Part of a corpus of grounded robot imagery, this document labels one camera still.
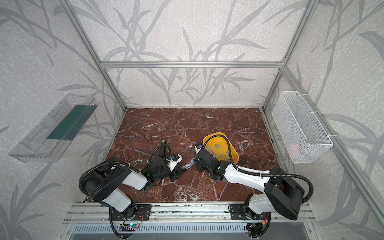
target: yellow tray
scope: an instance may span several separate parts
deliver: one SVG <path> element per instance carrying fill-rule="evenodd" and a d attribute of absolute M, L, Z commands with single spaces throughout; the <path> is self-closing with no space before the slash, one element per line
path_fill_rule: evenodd
<path fill-rule="evenodd" d="M 203 144 L 208 140 L 213 135 L 223 135 L 227 137 L 224 133 L 222 132 L 215 132 L 211 135 L 206 136 L 203 139 Z M 237 154 L 236 150 L 232 146 L 232 143 L 229 142 L 229 145 L 231 146 L 231 153 L 232 153 L 232 159 L 235 164 L 239 161 L 239 155 Z M 222 137 L 214 137 L 205 146 L 205 149 L 212 153 L 212 155 L 217 158 L 217 160 L 220 161 L 230 161 L 229 160 L 229 155 L 228 155 L 228 145 L 227 142 L 225 141 L 224 138 Z"/>

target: mesh basket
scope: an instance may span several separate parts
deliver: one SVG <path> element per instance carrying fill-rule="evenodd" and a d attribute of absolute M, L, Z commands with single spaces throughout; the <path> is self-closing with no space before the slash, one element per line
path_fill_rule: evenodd
<path fill-rule="evenodd" d="M 297 91 L 281 92 L 272 116 L 293 163 L 314 162 L 333 146 L 323 126 Z"/>

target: transparent bin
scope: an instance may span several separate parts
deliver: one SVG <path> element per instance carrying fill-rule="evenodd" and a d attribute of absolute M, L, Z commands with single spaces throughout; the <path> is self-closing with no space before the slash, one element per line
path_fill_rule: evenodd
<path fill-rule="evenodd" d="M 324 127 L 297 91 L 281 92 L 272 116 L 293 163 L 314 162 L 333 146 Z"/>
<path fill-rule="evenodd" d="M 66 95 L 9 155 L 22 162 L 57 162 L 96 109 L 93 100 Z"/>

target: wall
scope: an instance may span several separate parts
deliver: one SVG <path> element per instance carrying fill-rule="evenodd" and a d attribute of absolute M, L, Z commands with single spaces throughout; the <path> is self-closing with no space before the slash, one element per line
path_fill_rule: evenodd
<path fill-rule="evenodd" d="M 103 61 L 280 61 L 307 0 L 71 0 Z M 128 106 L 261 106 L 274 69 L 111 69 Z"/>
<path fill-rule="evenodd" d="M 54 239 L 80 175 L 103 160 L 122 111 L 56 1 L 0 3 L 0 238 Z M 94 114 L 57 163 L 9 151 L 68 93 L 95 96 Z"/>
<path fill-rule="evenodd" d="M 384 196 L 384 2 L 320 3 L 288 68 Z M 283 78 L 266 109 L 286 166 L 311 176 L 312 211 L 325 239 L 384 239 L 384 230 L 330 149 L 311 164 L 293 165 L 271 111 Z"/>

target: brown marble table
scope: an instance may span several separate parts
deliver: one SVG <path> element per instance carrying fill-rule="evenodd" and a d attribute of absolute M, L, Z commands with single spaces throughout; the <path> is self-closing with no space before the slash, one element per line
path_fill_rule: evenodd
<path fill-rule="evenodd" d="M 260 170 L 278 166 L 271 140 L 258 108 L 155 108 L 128 109 L 107 157 L 116 156 L 144 169 L 152 151 L 166 139 L 172 153 L 183 163 L 194 157 L 194 144 L 203 137 L 223 132 L 238 152 L 238 165 Z M 120 189 L 136 202 L 244 201 L 252 188 L 209 177 L 195 166 L 180 178 L 156 183 L 145 192 L 121 185 Z"/>

